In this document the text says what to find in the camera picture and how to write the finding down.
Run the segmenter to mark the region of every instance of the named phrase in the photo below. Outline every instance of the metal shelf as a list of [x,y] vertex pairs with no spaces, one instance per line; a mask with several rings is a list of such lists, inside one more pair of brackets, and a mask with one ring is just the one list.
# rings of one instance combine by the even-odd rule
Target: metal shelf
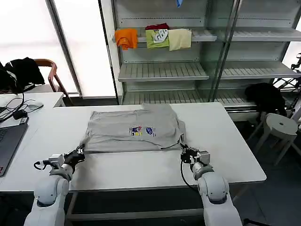
[[[200,90],[202,97],[209,95],[209,90]],[[247,101],[245,89],[219,89],[214,102],[220,102],[224,107],[253,107],[255,103]]]
[[198,62],[123,64],[118,81],[187,81],[207,80]]
[[201,98],[195,90],[127,92],[123,105],[149,104],[180,104],[200,103],[207,100]]
[[293,28],[237,27],[232,41],[301,41],[301,32]]
[[299,76],[280,61],[227,61],[221,79],[273,79]]
[[[201,29],[201,28],[191,28],[191,27],[184,27],[186,29],[191,29],[192,42],[198,42],[198,41],[216,41],[217,36],[214,34],[211,34],[208,30]],[[145,34],[145,28],[134,28],[137,30],[138,34],[138,42],[143,43],[146,42],[146,34]]]

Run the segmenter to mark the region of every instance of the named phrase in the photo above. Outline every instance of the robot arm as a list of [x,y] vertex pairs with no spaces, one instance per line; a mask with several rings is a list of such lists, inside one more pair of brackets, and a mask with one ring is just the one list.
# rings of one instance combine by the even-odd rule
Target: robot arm
[[182,146],[181,159],[189,163],[204,206],[206,226],[242,226],[237,209],[233,206],[229,184],[209,166],[210,154]]
[[50,175],[39,182],[34,191],[32,210],[25,220],[24,226],[64,226],[64,203],[69,190],[69,182],[75,166],[84,161],[84,145],[77,147],[64,156],[54,154],[48,160],[36,162],[34,167],[44,170],[52,167]]

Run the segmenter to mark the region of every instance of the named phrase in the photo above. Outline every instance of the laptop keyboard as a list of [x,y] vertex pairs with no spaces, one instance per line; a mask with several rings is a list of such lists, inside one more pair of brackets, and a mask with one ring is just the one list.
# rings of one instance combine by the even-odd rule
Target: laptop keyboard
[[6,134],[6,132],[7,132],[7,129],[0,129],[0,142],[4,138],[4,135]]

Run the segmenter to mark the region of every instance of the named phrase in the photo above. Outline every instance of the white stool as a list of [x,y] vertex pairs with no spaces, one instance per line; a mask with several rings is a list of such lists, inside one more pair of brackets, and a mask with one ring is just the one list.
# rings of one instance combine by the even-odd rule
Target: white stool
[[256,144],[253,152],[254,154],[257,154],[259,152],[261,146],[267,140],[270,134],[278,137],[279,139],[281,139],[281,142],[278,144],[279,150],[281,150],[281,152],[274,163],[274,165],[277,165],[285,155],[289,147],[292,145],[293,141],[296,139],[298,125],[292,119],[286,118],[279,114],[269,113],[260,122],[260,124],[247,140],[250,140],[256,134],[262,124],[264,133]]

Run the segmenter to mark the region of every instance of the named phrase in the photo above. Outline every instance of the computer mouse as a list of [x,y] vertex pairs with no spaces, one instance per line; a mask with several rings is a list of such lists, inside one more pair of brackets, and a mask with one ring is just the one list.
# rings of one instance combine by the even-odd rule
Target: computer mouse
[[29,101],[29,102],[26,102],[26,104],[30,110],[36,110],[36,109],[44,106],[43,103],[39,102],[39,101]]
[[18,119],[27,117],[27,112],[24,111],[24,110],[16,111],[16,112],[13,114],[13,117],[14,117],[15,120],[18,120]]

